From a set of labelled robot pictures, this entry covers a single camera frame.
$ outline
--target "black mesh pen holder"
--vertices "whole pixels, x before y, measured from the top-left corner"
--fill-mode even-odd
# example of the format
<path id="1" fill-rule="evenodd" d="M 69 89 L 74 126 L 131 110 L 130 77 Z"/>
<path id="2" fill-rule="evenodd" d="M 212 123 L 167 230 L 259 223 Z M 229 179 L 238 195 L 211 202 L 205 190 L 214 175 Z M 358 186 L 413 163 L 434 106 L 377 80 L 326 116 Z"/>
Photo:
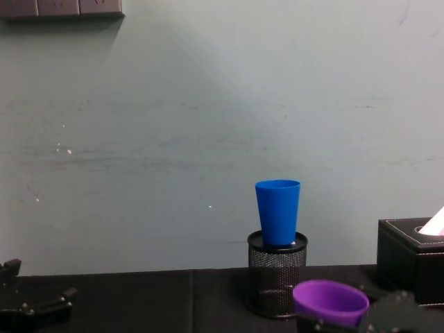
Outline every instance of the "black mesh pen holder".
<path id="1" fill-rule="evenodd" d="M 246 306 L 267 318 L 295 316 L 293 288 L 299 283 L 299 267 L 307 261 L 308 240 L 297 232 L 295 244 L 270 246 L 256 231 L 248 237 Z"/>

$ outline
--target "purple cup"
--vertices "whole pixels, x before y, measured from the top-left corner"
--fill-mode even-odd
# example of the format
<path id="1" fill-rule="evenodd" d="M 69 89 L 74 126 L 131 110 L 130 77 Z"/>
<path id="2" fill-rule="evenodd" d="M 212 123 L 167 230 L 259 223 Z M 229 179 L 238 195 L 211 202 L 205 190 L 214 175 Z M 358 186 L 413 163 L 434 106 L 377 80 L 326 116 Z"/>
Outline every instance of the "purple cup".
<path id="1" fill-rule="evenodd" d="M 293 289 L 296 313 L 329 323 L 358 326 L 370 302 L 360 290 L 329 280 L 310 280 Z"/>

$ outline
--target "table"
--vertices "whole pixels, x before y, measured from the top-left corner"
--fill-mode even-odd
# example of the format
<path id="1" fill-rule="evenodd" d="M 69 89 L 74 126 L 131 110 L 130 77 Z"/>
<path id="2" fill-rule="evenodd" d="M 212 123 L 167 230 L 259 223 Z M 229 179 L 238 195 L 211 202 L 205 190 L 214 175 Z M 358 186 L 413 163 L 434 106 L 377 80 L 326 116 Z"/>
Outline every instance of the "table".
<path id="1" fill-rule="evenodd" d="M 272 320 L 244 306 L 247 268 L 21 277 L 36 300 L 78 289 L 70 321 L 39 332 L 58 333 L 296 333 L 294 320 Z M 300 281 L 352 278 L 372 284 L 375 266 L 309 266 Z"/>

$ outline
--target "wall outlet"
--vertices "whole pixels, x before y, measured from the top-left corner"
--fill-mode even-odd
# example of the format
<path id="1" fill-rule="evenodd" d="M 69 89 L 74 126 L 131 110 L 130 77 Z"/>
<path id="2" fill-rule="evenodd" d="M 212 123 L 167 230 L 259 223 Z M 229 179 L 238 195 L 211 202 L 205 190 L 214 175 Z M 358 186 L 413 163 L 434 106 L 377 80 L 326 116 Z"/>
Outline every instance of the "wall outlet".
<path id="1" fill-rule="evenodd" d="M 0 18 L 19 19 L 37 15 L 37 0 L 0 0 Z"/>
<path id="2" fill-rule="evenodd" d="M 121 0 L 80 0 L 82 15 L 123 15 Z"/>
<path id="3" fill-rule="evenodd" d="M 39 16 L 80 15 L 78 0 L 37 0 Z"/>

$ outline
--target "tissue box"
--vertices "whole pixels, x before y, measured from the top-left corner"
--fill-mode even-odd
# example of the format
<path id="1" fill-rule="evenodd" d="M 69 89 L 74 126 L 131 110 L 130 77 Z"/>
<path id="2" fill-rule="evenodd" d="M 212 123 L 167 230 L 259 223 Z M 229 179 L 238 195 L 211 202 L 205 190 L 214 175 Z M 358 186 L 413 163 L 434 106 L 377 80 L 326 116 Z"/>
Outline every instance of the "tissue box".
<path id="1" fill-rule="evenodd" d="M 444 236 L 418 231 L 430 220 L 379 220 L 377 276 L 391 289 L 412 291 L 420 305 L 444 306 Z"/>

